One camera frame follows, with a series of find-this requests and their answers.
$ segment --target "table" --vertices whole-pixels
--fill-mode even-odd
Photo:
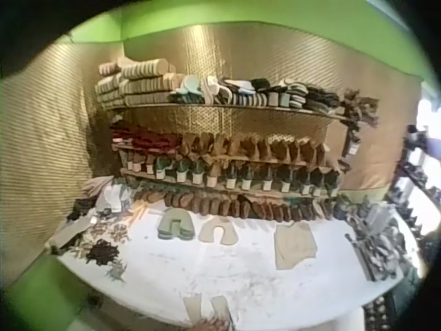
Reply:
[[[127,263],[124,283],[106,276],[108,266],[64,254],[59,260],[93,288],[141,314],[176,325],[188,325],[182,297],[202,294],[202,313],[212,312],[209,300],[224,295],[237,330],[305,328],[342,316],[385,293],[402,279],[366,280],[356,253],[345,238],[352,229],[343,221],[311,221],[318,251],[315,259],[292,270],[276,270],[275,221],[231,218],[239,242],[202,243],[197,235],[212,216],[190,213],[196,238],[164,241],[157,226],[165,210],[155,203],[130,228],[131,241],[120,245]]]

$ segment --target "person's hand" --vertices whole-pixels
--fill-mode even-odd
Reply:
[[[228,331],[229,322],[223,319],[203,320],[191,327],[189,331]]]

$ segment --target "gold textured wall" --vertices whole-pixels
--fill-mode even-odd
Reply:
[[[93,87],[97,66],[122,49],[121,43],[55,44],[2,81],[2,285],[41,253],[83,182],[117,170]]]
[[[379,98],[380,125],[363,126],[362,146],[342,188],[360,190],[386,186],[400,156],[405,126],[416,120],[420,80],[333,41],[266,23],[211,23],[148,34],[124,41],[135,60],[165,57],[179,72],[235,79],[285,77],[334,89],[361,89]],[[341,154],[346,128],[320,117],[238,109],[146,109],[131,116],[151,128],[180,132],[237,131],[258,134],[309,135],[326,141]]]

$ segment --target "beige pattern piece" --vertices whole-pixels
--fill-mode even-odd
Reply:
[[[222,245],[234,245],[239,238],[234,229],[233,223],[227,217],[216,216],[202,226],[199,232],[199,240],[204,243],[214,242],[214,229],[222,228],[223,235],[220,243]]]
[[[197,294],[193,297],[182,298],[184,301],[185,309],[187,310],[188,317],[192,325],[198,323],[202,319],[201,314],[201,301],[202,295]]]
[[[305,259],[315,258],[317,245],[306,223],[278,225],[274,233],[277,270],[289,270]]]
[[[192,325],[197,324],[202,319],[201,302],[202,295],[196,294],[192,297],[183,298],[185,309]],[[215,317],[224,321],[230,320],[228,301],[223,295],[213,297],[211,303],[214,309]]]

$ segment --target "wooden shelf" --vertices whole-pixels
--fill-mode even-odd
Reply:
[[[138,147],[134,147],[132,145],[128,145],[128,144],[124,144],[124,143],[113,143],[112,144],[112,149],[113,150],[138,150],[138,151],[146,151],[146,152],[150,152],[150,153],[161,153],[160,150],[156,149],[156,148],[138,148]],[[169,150],[167,151],[166,154],[175,154],[176,150]],[[223,160],[227,160],[227,161],[244,161],[244,162],[255,162],[255,163],[271,163],[271,164],[288,164],[291,166],[305,166],[307,165],[306,162],[301,161],[298,163],[290,163],[290,162],[282,162],[277,160],[276,158],[272,158],[271,160],[265,161],[265,160],[251,160],[249,157],[245,157],[245,156],[229,156],[229,155],[218,155],[217,157],[212,157],[210,156],[214,161],[223,161]],[[331,169],[333,169],[332,167],[319,167],[320,171],[322,171],[323,173],[327,173],[328,171],[330,171]]]
[[[250,195],[253,197],[266,197],[271,199],[288,199],[288,198],[310,198],[310,199],[326,199],[329,198],[327,194],[321,194],[319,197],[313,197],[310,194],[302,195],[298,192],[288,192],[288,193],[282,193],[280,191],[280,183],[273,182],[273,190],[271,191],[263,191],[261,190],[261,183],[255,182],[252,183],[250,190],[244,191],[240,188],[241,180],[237,179],[236,181],[236,187],[234,189],[227,189],[222,182],[218,182],[218,184],[214,188],[208,188],[205,186],[205,181],[203,185],[196,185],[193,184],[189,179],[185,181],[185,183],[177,183],[175,177],[171,176],[165,176],[163,180],[156,179],[156,177],[153,174],[147,174],[145,172],[135,172],[128,170],[126,168],[121,168],[121,174],[122,175],[128,175],[128,176],[134,176],[134,177],[142,177],[145,179],[148,179],[150,181],[154,181],[156,183],[172,183],[174,185],[182,185],[182,186],[190,186],[193,188],[199,188],[206,191],[214,191],[214,192],[222,192],[225,194],[245,194]]]
[[[412,181],[413,184],[415,184],[416,187],[418,187],[426,197],[429,198],[429,200],[435,205],[435,207],[441,212],[441,205],[438,201],[435,200],[435,198],[432,197],[431,193],[429,192],[428,189],[426,189],[424,186],[422,186],[418,180],[412,176],[412,174],[407,171],[406,169],[404,169],[401,165],[398,165],[398,167],[400,167],[400,170],[406,174],[406,176]]]
[[[352,121],[345,116],[338,114],[323,114],[321,112],[314,112],[313,110],[307,109],[295,109],[295,108],[283,108],[283,107],[271,107],[271,106],[263,106],[263,107],[249,107],[249,106],[238,106],[238,105],[205,105],[199,103],[149,103],[145,105],[137,105],[130,107],[118,107],[112,108],[111,110],[128,110],[128,109],[137,109],[137,108],[164,108],[164,107],[206,107],[206,108],[235,108],[235,109],[248,109],[248,110],[271,110],[276,112],[286,112],[292,114],[304,114],[318,117],[325,117],[328,119],[339,120],[339,121]]]

